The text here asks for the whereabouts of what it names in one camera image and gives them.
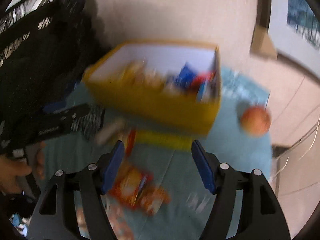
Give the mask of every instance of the metal screw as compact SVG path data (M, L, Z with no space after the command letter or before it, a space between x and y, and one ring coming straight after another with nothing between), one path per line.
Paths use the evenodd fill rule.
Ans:
M62 170L58 170L58 171L56 171L55 175L56 175L57 177L60 177L60 176L63 175L63 171L62 171Z
M262 172L258 169L253 170L253 173L256 174L257 176L260 176Z
M221 163L220 164L220 168L223 169L223 170L227 170L227 169L229 169L229 165L226 164L226 163Z
M97 168L97 165L94 163L91 163L88 165L88 170L89 171L94 171Z

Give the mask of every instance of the yellow box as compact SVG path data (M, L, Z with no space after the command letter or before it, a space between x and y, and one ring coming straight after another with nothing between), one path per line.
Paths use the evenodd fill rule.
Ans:
M183 95L170 95L151 88L127 85L109 78L134 60L163 75L178 74L186 62L199 72L215 65L215 96L197 102ZM95 100L106 106L176 127L192 134L206 135L218 114L221 101L220 56L217 45L186 41L132 41L106 54L83 78Z

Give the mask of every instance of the blue package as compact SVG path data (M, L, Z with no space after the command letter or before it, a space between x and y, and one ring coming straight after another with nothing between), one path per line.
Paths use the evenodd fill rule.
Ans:
M184 67L181 69L179 76L173 80L173 83L183 89L188 89L196 76L197 73L192 71L189 64L186 62Z

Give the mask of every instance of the human hand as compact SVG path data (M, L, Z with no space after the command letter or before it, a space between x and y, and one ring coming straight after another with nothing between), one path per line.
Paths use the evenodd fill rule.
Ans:
M39 151L36 154L36 173L40 179L44 179L44 154L42 149L46 146L40 143ZM8 159L0 155L0 190L6 194L19 194L22 192L17 183L17 176L26 176L32 172L32 168L25 162Z
M0 156L0 190L6 194L22 192L17 183L17 176L26 176L32 172L30 166L24 162L13 161L5 155Z

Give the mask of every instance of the floor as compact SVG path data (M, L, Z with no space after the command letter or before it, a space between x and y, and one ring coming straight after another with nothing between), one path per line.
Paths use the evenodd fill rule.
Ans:
M222 65L270 90L273 144L290 146L320 115L320 86L286 60L250 55L257 0L87 0L103 44L187 39L220 46Z

